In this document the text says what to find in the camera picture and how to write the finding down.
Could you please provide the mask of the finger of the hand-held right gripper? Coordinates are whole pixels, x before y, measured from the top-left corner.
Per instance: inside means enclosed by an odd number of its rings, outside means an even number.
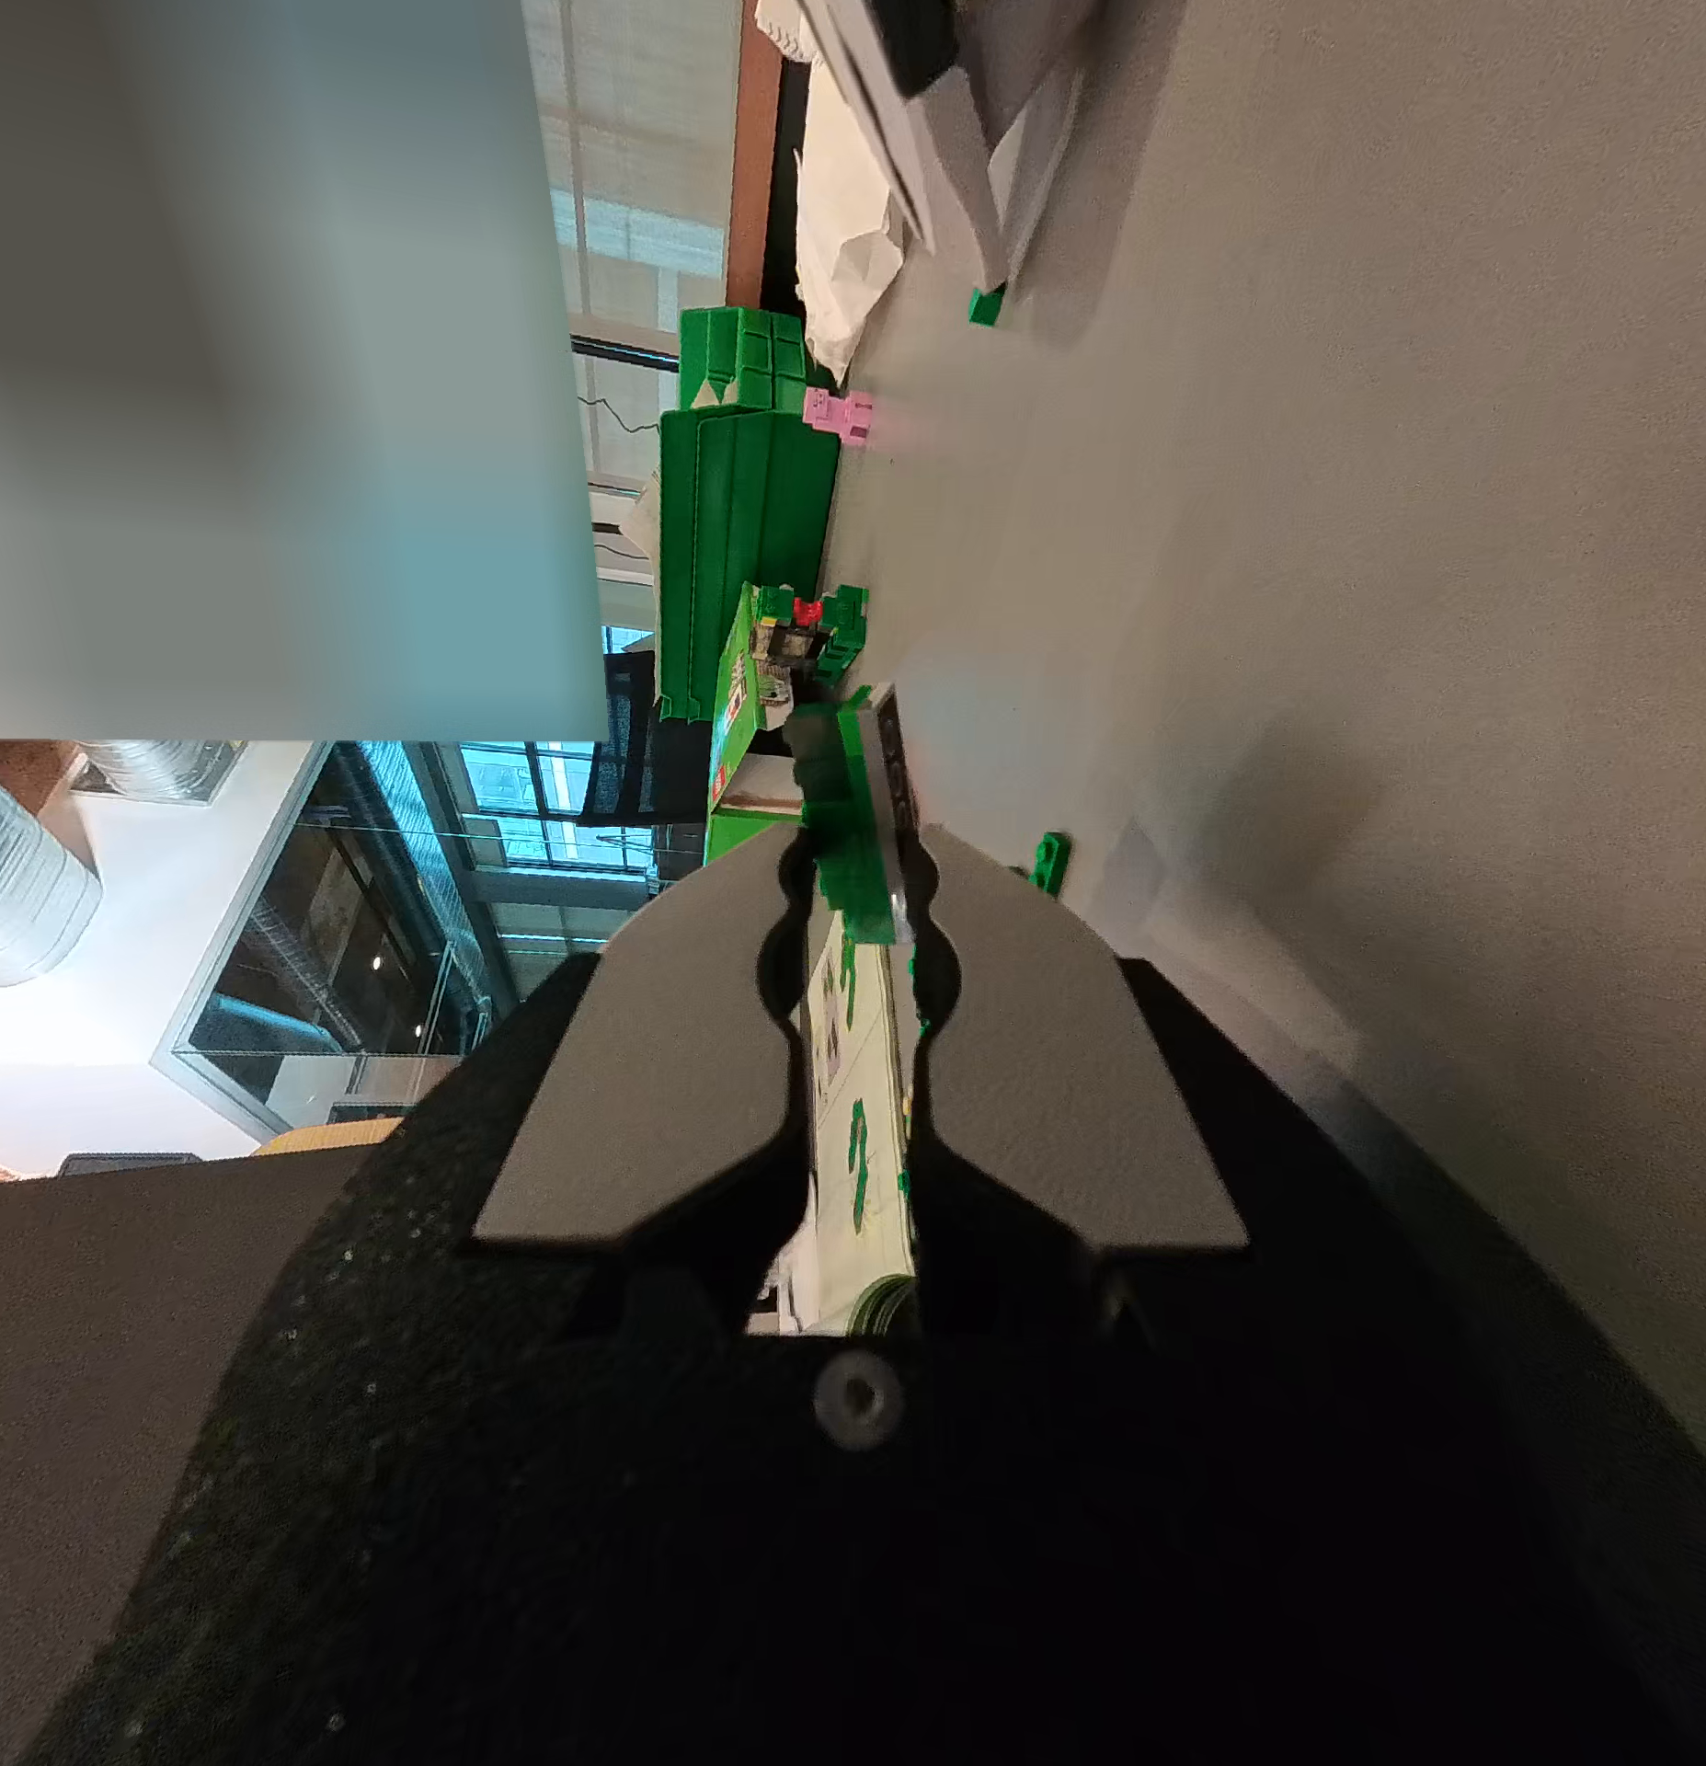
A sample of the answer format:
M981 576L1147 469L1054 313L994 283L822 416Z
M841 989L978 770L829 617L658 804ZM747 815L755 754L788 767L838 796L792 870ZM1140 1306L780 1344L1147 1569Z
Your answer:
M1084 85L1086 56L1063 54L996 144L991 183L1001 235L1001 276L983 288L983 292L1010 286L1025 268L1068 148Z
M993 148L952 1L780 1L759 29L829 69L909 228L930 251L996 251Z

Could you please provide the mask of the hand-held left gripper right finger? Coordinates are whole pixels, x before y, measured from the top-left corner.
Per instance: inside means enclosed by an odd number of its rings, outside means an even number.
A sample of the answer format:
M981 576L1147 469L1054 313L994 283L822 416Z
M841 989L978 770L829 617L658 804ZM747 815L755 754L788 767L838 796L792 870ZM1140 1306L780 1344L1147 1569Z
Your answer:
M1240 1251L1250 1235L1116 953L941 825L930 923L957 995L930 1040L948 1150L1086 1251Z

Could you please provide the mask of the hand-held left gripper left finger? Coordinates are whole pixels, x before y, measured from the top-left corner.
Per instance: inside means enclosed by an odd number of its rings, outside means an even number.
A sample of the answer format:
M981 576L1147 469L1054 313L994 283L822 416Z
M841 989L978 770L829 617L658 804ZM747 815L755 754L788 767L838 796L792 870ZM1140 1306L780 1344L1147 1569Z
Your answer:
M475 1219L492 1246L608 1249L772 1145L795 1032L761 958L795 905L774 826L640 908L603 949Z

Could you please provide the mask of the green and grey brick plate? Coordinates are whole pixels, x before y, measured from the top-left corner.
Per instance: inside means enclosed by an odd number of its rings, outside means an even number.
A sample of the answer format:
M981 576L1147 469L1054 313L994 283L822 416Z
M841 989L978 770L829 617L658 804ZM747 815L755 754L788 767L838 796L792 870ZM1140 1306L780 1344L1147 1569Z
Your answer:
M798 707L785 728L821 891L853 942L912 944L906 860L919 831L901 704L891 683Z

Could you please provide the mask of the grey desk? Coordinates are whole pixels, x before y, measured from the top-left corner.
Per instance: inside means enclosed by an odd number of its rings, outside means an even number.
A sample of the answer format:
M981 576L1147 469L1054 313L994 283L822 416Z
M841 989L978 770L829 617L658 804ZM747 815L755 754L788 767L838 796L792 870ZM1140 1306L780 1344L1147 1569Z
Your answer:
M1108 3L833 566L930 818L1480 1203L1706 1455L1706 3Z

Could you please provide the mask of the building instruction booklet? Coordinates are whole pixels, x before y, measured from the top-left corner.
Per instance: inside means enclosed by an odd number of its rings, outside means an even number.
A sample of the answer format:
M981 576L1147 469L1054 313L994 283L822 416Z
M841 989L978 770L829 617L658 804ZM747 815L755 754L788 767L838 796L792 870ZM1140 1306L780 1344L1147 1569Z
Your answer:
M751 1335L866 1328L888 1291L915 1272L888 949L853 941L841 913L821 920L798 1007L808 1050L808 1192L798 1229L747 1322Z

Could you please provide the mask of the small green storage bin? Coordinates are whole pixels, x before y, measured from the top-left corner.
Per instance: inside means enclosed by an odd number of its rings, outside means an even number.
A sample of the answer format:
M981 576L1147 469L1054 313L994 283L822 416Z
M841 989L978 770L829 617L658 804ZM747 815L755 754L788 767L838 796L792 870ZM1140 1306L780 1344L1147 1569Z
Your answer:
M812 360L796 317L759 307L690 307L679 325L679 407L803 415Z

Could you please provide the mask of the large glass window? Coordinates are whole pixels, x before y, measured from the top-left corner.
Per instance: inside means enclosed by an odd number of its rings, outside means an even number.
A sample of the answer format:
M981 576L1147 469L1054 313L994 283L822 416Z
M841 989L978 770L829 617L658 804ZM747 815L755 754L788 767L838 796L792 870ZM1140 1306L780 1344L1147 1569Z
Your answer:
M558 965L705 859L589 825L578 741L316 752L156 1063L256 1142L398 1119Z

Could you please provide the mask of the green toy brick box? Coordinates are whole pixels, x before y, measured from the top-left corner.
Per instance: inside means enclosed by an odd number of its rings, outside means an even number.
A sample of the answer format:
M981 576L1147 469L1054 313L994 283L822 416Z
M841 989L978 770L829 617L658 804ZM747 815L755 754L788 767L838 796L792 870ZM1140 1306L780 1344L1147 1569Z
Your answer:
M784 735L795 707L792 677L772 669L758 641L777 633L759 617L761 590L747 584L726 638L711 723L705 862L772 826L803 822L795 756Z

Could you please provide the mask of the small brick build red top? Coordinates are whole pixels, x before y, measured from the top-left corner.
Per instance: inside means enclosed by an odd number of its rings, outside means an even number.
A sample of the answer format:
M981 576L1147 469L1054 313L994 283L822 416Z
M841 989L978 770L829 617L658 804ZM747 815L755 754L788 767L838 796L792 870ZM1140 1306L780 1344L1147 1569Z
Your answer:
M793 587L747 587L751 650L767 672L832 695L862 654L869 629L869 590L837 587L804 600Z

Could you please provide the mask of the large green storage bin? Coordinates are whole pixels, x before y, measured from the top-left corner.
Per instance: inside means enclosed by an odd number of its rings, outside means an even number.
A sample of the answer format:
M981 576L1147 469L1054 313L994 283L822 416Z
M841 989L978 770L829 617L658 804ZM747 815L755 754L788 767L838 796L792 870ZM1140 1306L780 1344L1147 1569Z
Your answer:
M668 411L660 440L655 686L665 719L706 722L743 587L819 587L841 440L753 408Z

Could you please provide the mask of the dark board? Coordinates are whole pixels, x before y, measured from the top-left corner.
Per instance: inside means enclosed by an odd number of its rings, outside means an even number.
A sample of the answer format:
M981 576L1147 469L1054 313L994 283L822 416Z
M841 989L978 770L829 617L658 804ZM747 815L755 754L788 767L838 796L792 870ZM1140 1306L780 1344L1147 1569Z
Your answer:
M372 1151L0 1182L0 1763L105 1642L227 1362Z

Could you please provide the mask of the silver air duct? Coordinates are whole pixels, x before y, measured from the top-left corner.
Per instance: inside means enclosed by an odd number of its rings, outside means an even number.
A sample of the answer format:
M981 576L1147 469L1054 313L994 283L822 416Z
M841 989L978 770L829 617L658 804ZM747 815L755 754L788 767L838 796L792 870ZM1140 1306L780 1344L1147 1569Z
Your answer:
M105 889L94 860L47 826L42 809L91 777L123 801L201 807L245 741L0 740L0 989L37 981L91 925Z

